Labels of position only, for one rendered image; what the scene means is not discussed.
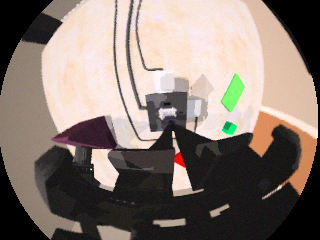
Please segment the red flat block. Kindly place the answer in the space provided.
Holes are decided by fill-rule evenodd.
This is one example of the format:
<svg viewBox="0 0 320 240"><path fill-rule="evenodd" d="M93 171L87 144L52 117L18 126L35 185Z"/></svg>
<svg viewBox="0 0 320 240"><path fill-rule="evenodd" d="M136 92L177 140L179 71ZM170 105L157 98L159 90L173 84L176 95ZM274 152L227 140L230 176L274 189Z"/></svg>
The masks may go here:
<svg viewBox="0 0 320 240"><path fill-rule="evenodd" d="M175 157L175 163L176 164L180 164L181 167L184 167L184 163L183 163L183 157L181 157L180 152L177 152L177 155ZM184 167L185 168L185 167Z"/></svg>

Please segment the small green block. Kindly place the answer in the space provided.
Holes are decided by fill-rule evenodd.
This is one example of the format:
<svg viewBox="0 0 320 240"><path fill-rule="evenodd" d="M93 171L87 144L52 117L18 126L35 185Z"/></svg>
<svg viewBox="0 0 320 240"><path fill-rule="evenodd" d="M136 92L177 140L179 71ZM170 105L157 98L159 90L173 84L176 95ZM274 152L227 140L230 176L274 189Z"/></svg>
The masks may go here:
<svg viewBox="0 0 320 240"><path fill-rule="evenodd" d="M221 129L221 131L228 133L228 135L233 135L233 132L236 131L237 125L232 124L232 123L225 123L224 128Z"/></svg>

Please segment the green flat rectangular slab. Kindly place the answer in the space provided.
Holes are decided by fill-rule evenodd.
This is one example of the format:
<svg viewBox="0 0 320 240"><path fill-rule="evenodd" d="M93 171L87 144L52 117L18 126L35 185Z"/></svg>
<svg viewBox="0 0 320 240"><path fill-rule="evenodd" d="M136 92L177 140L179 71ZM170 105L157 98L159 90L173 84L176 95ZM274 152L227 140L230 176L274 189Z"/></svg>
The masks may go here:
<svg viewBox="0 0 320 240"><path fill-rule="evenodd" d="M243 80L240 80L240 76L232 77L231 84L227 91L225 91L223 99L221 99L221 103L223 103L224 107L228 109L229 112L232 112L235 109L235 105L237 101L239 101L239 97L241 93L243 93L245 85L243 84Z"/></svg>

